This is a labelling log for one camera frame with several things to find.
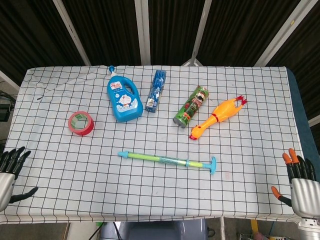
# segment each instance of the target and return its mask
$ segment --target white tablecloth with black grid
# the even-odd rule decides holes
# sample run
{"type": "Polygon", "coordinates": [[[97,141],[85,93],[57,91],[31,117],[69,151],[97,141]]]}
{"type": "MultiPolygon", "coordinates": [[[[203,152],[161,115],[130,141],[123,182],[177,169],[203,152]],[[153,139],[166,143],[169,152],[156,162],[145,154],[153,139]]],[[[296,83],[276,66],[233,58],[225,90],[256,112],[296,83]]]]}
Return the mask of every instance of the white tablecloth with black grid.
{"type": "Polygon", "coordinates": [[[145,105],[156,70],[166,71],[156,113],[117,122],[107,96],[106,66],[38,67],[27,71],[6,149],[31,150],[13,194],[38,186],[33,197],[10,204],[1,223],[152,221],[198,217],[296,219],[271,192],[290,195],[282,153],[302,154],[285,67],[118,66],[145,105]],[[186,128],[172,118],[195,88],[208,99],[186,128]],[[191,129],[224,100],[246,96],[235,116],[207,129],[191,129]],[[69,117],[88,112],[94,130],[79,136],[69,117]],[[119,151],[209,163],[206,169],[122,159],[119,151]]]}

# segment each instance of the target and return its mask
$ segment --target green chip can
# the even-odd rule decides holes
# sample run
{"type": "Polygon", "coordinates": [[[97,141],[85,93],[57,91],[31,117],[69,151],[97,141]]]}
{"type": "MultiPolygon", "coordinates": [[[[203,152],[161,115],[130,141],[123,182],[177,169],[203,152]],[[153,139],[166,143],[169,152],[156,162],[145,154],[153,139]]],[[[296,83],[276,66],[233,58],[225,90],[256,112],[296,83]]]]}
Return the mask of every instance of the green chip can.
{"type": "Polygon", "coordinates": [[[185,128],[208,96],[209,92],[205,87],[197,86],[189,99],[173,118],[175,124],[185,128]]]}

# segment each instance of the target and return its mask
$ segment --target yellow rubber chicken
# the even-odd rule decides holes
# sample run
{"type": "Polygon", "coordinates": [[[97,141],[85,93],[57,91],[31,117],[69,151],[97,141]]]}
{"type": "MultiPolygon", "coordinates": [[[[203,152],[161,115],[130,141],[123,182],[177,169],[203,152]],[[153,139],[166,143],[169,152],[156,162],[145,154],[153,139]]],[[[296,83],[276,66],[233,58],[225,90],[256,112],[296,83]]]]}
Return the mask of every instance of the yellow rubber chicken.
{"type": "Polygon", "coordinates": [[[223,122],[227,118],[237,114],[242,107],[247,103],[247,100],[241,95],[231,100],[226,100],[215,108],[212,115],[201,125],[195,126],[191,131],[191,139],[198,139],[204,131],[212,124],[223,122]],[[241,101],[241,105],[236,107],[235,101],[241,101]]]}

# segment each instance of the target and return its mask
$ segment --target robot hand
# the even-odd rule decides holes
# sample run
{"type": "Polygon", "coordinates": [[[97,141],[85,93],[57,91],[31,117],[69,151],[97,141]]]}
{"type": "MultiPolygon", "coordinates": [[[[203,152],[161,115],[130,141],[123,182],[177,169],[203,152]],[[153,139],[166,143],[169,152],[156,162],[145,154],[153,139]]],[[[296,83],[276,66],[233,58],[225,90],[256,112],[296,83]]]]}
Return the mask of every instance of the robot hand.
{"type": "Polygon", "coordinates": [[[27,151],[20,156],[24,150],[23,146],[18,150],[13,149],[0,154],[0,212],[5,210],[8,204],[27,199],[38,190],[38,187],[34,187],[25,194],[11,196],[24,162],[31,153],[27,151]]]}
{"type": "Polygon", "coordinates": [[[292,207],[295,214],[302,217],[298,224],[302,240],[320,240],[320,183],[317,182],[315,167],[310,160],[303,160],[289,149],[290,157],[282,155],[287,167],[291,198],[282,196],[272,186],[273,195],[284,204],[292,207]]]}

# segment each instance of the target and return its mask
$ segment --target metal frame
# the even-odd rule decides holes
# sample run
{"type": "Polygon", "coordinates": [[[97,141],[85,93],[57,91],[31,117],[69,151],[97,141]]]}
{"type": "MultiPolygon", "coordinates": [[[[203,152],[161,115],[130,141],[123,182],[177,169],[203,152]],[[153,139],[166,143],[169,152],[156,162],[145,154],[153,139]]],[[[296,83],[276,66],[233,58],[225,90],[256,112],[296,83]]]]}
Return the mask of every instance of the metal frame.
{"type": "Polygon", "coordinates": [[[194,41],[194,45],[193,45],[192,56],[191,56],[191,59],[189,60],[190,64],[192,64],[192,65],[195,63],[196,57],[198,55],[198,51],[200,48],[202,37],[204,35],[211,3],[212,3],[212,0],[205,0],[204,5],[203,5],[201,20],[199,22],[198,31],[196,33],[196,37],[195,37],[195,41],[194,41]]]}
{"type": "Polygon", "coordinates": [[[72,38],[74,45],[76,47],[76,49],[78,50],[84,64],[86,66],[91,66],[90,60],[86,54],[86,51],[80,41],[80,38],[77,34],[77,31],[74,27],[74,24],[72,23],[69,14],[65,8],[64,3],[62,2],[62,0],[52,0],[56,9],[58,10],[60,17],[66,27],[66,29],[68,30],[70,37],[72,38]]]}
{"type": "Polygon", "coordinates": [[[312,127],[314,125],[320,124],[320,115],[315,116],[314,118],[311,118],[309,121],[309,126],[312,127]]]}
{"type": "Polygon", "coordinates": [[[221,216],[220,217],[220,239],[221,240],[226,240],[226,232],[225,232],[225,217],[221,216]]]}
{"type": "Polygon", "coordinates": [[[196,67],[201,67],[203,66],[202,63],[198,60],[198,59],[195,59],[193,62],[191,61],[191,58],[186,61],[184,64],[182,64],[181,66],[184,66],[184,67],[192,67],[192,66],[196,66],[196,67]]]}
{"type": "Polygon", "coordinates": [[[20,90],[20,87],[14,81],[12,81],[7,75],[5,75],[4,72],[2,72],[1,70],[0,70],[0,80],[6,81],[14,89],[18,91],[20,90]]]}
{"type": "Polygon", "coordinates": [[[138,29],[141,65],[151,65],[149,4],[147,0],[134,0],[138,29]]]}
{"type": "Polygon", "coordinates": [[[255,67],[265,67],[272,57],[277,53],[285,41],[290,37],[297,26],[313,8],[318,0],[302,0],[292,11],[280,30],[274,36],[268,47],[255,63],[255,67]]]}

